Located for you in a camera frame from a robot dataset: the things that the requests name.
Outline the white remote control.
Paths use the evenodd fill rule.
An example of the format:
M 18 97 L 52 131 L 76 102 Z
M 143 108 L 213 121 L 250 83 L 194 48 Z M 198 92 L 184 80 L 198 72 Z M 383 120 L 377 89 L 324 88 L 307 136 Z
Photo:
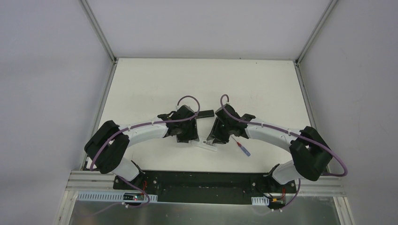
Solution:
M 208 141 L 206 138 L 201 137 L 201 136 L 199 136 L 198 139 L 189 141 L 189 143 L 192 146 L 195 146 L 198 148 L 202 148 L 202 149 L 213 151 L 213 152 L 217 151 L 216 144 L 212 143 L 212 141 Z

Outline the blue red screwdriver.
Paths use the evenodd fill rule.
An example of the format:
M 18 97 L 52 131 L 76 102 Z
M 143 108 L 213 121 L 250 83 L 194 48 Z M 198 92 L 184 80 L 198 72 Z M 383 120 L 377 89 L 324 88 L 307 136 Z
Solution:
M 250 152 L 234 136 L 231 136 L 231 138 L 236 142 L 237 146 L 244 152 L 247 157 L 251 156 Z

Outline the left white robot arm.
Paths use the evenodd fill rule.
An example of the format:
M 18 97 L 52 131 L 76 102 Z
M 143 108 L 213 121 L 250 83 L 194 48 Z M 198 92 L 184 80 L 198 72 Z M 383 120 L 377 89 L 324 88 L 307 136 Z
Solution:
M 183 105 L 141 124 L 122 126 L 108 120 L 85 144 L 84 151 L 101 174 L 113 173 L 124 178 L 131 189 L 139 189 L 143 184 L 143 171 L 124 157 L 126 150 L 137 143 L 169 136 L 176 136 L 180 143 L 198 140 L 197 115 Z

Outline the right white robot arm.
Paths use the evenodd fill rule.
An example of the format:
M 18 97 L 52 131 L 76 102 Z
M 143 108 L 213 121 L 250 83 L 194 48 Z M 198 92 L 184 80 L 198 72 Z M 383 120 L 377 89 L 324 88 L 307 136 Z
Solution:
M 227 144 L 233 135 L 264 141 L 291 154 L 291 161 L 275 165 L 268 173 L 266 185 L 272 192 L 278 192 L 286 183 L 301 178 L 317 181 L 333 158 L 325 150 L 327 144 L 313 127 L 288 130 L 265 124 L 251 114 L 239 116 L 230 105 L 219 108 L 215 115 L 208 141 Z

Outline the black remote control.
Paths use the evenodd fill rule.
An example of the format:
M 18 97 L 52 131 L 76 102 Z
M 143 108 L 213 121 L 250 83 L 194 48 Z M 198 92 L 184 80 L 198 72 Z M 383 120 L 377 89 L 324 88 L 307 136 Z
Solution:
M 198 113 L 197 119 L 211 118 L 214 116 L 215 116 L 214 110 L 204 110 Z

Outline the right controller board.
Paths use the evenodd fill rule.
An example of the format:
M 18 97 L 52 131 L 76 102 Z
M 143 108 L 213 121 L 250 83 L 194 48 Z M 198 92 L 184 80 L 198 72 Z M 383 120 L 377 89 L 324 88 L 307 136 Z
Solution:
M 252 205 L 264 205 L 264 206 L 268 206 L 268 207 L 284 207 L 286 205 L 286 201 L 284 200 L 277 200 L 276 198 L 274 199 L 269 199 L 265 196 L 262 197 L 251 197 L 251 203 Z

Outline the controller board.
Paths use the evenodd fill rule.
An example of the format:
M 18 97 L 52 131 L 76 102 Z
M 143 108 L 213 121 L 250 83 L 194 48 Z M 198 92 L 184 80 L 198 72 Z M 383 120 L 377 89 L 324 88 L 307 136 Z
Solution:
M 286 201 L 284 200 L 277 200 L 276 198 L 274 199 L 269 199 L 265 196 L 262 197 L 251 197 L 251 203 L 252 205 L 264 205 L 264 206 L 268 206 L 268 207 L 284 207 L 286 205 Z
M 126 202 L 126 203 L 144 203 L 147 201 L 157 202 L 157 195 L 146 195 L 142 193 L 133 192 L 94 192 L 94 191 L 82 191 L 77 195 L 79 201 L 91 201 L 91 202 Z

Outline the left controller board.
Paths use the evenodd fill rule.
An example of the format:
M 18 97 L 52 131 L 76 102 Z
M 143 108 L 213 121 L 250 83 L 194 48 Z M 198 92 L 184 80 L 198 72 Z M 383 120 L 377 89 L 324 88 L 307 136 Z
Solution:
M 77 195 L 79 201 L 91 201 L 91 202 L 126 202 L 126 203 L 144 203 L 147 201 L 157 202 L 157 195 L 146 195 L 142 193 L 133 192 L 94 192 L 94 191 L 82 191 Z

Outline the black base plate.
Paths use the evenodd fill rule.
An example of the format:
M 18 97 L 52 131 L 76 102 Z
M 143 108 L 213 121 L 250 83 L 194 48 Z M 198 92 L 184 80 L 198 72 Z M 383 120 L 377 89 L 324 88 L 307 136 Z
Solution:
M 158 203 L 251 204 L 251 197 L 295 194 L 296 184 L 269 182 L 267 173 L 177 172 L 146 170 L 131 181 Z

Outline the aluminium frame rail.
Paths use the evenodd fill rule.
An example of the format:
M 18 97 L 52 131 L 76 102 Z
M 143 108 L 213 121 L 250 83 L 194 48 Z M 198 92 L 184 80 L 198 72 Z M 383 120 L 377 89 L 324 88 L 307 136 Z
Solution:
M 273 184 L 265 173 L 229 172 L 177 172 L 146 171 L 134 185 L 148 194 L 164 193 L 172 188 L 238 188 L 254 193 L 264 191 L 275 194 L 294 194 L 297 190 L 303 196 L 343 197 L 345 190 L 339 178 L 321 176 L 317 181 L 301 179 L 287 184 Z M 100 172 L 72 171 L 66 185 L 68 191 L 122 191 L 134 188 L 114 174 Z

